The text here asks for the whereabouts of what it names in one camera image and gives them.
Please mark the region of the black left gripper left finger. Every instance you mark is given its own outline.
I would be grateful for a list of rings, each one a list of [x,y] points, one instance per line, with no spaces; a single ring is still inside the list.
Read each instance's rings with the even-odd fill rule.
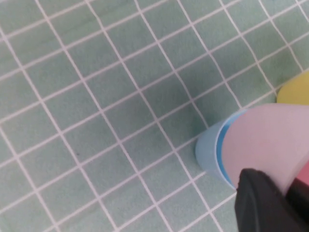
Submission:
[[[280,190],[255,169],[240,173],[235,214],[240,232],[297,231],[297,222]]]

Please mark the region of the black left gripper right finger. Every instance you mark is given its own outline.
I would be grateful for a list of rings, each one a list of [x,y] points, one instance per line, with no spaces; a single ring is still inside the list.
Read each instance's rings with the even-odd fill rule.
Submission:
[[[299,179],[295,179],[287,191],[286,199],[294,209],[297,217],[309,231],[309,186]]]

